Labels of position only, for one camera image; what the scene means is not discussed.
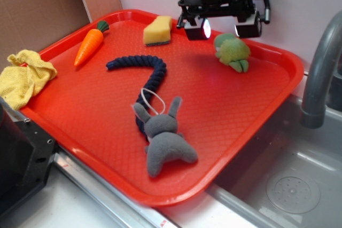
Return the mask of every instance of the black machine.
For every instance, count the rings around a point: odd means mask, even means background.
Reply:
[[[56,146],[35,122],[13,122],[0,104],[0,219],[46,185]]]
[[[236,33],[240,38],[260,37],[261,23],[270,23],[270,2],[263,0],[265,13],[255,8],[254,0],[180,0],[182,8],[177,28],[185,28],[189,40],[209,38],[207,18],[236,17]]]

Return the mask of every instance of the tray rim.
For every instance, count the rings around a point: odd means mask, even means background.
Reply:
[[[151,23],[158,15],[141,11],[141,10],[135,10],[135,9],[127,9],[127,10],[120,10],[115,11],[112,13],[109,13],[96,21],[80,28],[79,30],[71,33],[70,35],[62,38],[61,40],[53,43],[49,47],[43,49],[39,52],[42,59],[45,61],[49,61],[53,57],[63,53],[67,49],[69,49],[71,46],[80,43],[83,38],[85,37],[85,34],[89,31],[89,29],[95,28],[96,24],[100,20],[106,20],[109,24],[111,24],[111,21],[116,20],[118,21],[127,21],[127,20],[133,20],[138,22],[143,22],[145,24]],[[186,37],[184,30],[176,29],[176,23],[177,21],[173,19],[173,33],[181,34]],[[210,39],[208,40],[209,43],[213,43],[214,38],[216,35],[220,34],[221,32],[218,32],[216,30],[212,31],[212,35]],[[266,45],[264,43],[256,42],[253,40],[244,39],[243,40],[249,47],[251,47],[251,51],[253,52],[253,48],[263,49],[264,51],[271,51],[273,53],[279,54],[279,60],[278,64],[282,66],[289,75],[289,83],[286,85],[286,87],[283,88],[281,93],[276,96],[270,104],[264,109],[264,111],[252,122],[252,124],[238,137],[236,141],[234,141],[231,145],[231,147],[234,147],[235,150],[232,150],[231,154],[223,154],[221,158],[219,158],[214,165],[219,168],[219,171],[221,171],[226,165],[229,164],[229,161],[239,152],[239,150],[236,150],[236,148],[243,148],[245,144],[247,144],[248,140],[251,138],[251,134],[254,134],[255,131],[257,131],[272,115],[272,113],[277,110],[280,105],[286,100],[286,98],[291,94],[291,92],[296,88],[296,86],[300,83],[304,76],[304,66],[300,59],[293,53],[283,50],[274,46]],[[258,59],[263,59],[265,61],[268,61],[267,57],[261,57]],[[47,132],[49,132],[52,135],[57,135],[56,140],[72,140],[68,135],[64,134],[63,131],[61,131],[59,128],[56,128],[53,126],[53,124],[50,124],[47,120],[44,119],[44,117],[41,117],[39,113],[36,113],[33,109],[29,107],[24,107],[21,109],[21,111],[27,115],[29,118],[37,122],[41,127],[43,127]],[[177,203],[180,203],[184,200],[187,200],[203,190],[210,184],[210,182],[217,176],[218,171],[217,169],[209,170],[203,177],[201,177],[198,182],[191,187],[191,189],[185,190],[181,194],[177,195],[150,195],[146,194],[142,191],[137,190],[137,186],[129,183],[127,180],[125,180],[120,174],[117,174],[113,172],[112,169],[109,167],[103,165],[98,160],[87,156],[87,155],[75,155],[74,152],[72,153],[77,159],[85,163],[89,168],[92,170],[93,167],[97,167],[97,170],[94,170],[96,173],[98,173],[101,177],[103,177],[106,181],[108,181],[110,184],[112,184],[114,187],[116,185],[113,183],[115,181],[116,184],[124,184],[125,186],[116,187],[118,190],[120,190],[122,193],[128,195],[133,200],[136,200],[139,203],[151,206],[151,207],[161,207],[161,206],[171,206],[175,205]]]

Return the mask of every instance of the navy blue rope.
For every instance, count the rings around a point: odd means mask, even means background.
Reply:
[[[106,67],[108,70],[124,68],[124,67],[132,67],[132,66],[154,67],[154,71],[152,75],[150,76],[149,80],[144,85],[144,88],[149,89],[152,92],[156,92],[156,90],[158,89],[166,73],[166,64],[163,62],[163,60],[158,58],[157,56],[128,56],[128,57],[124,56],[124,57],[116,58],[115,60],[110,61],[106,64]],[[147,102],[150,102],[153,94],[146,91],[144,96]],[[143,100],[141,94],[139,94],[136,102],[143,105],[146,110],[149,109],[149,107]],[[144,130],[144,123],[140,119],[138,119],[138,117],[136,117],[135,122],[138,125],[140,132],[146,136],[146,133]]]

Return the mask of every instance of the sink drain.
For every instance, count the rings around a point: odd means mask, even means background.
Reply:
[[[278,209],[302,214],[314,209],[320,200],[318,185],[301,172],[282,171],[267,183],[267,196]]]

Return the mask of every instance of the plastic tray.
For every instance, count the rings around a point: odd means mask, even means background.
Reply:
[[[111,13],[110,24],[94,56],[73,66],[77,50],[97,21],[43,50],[42,59],[58,76],[33,97],[22,112],[57,142],[110,184],[149,206],[184,201],[215,178],[253,134],[281,105],[304,74],[300,60],[287,51],[254,41],[250,68],[239,74],[215,57],[213,39],[188,41],[173,21],[167,45],[145,46],[143,29],[156,15],[137,10]],[[177,119],[179,132],[197,150],[198,162],[174,161],[157,178],[146,170],[146,141],[135,123],[131,105],[153,69],[132,67],[108,71],[117,57],[153,55],[167,64],[158,95],[167,107],[183,98]],[[155,97],[152,106],[161,110]]]

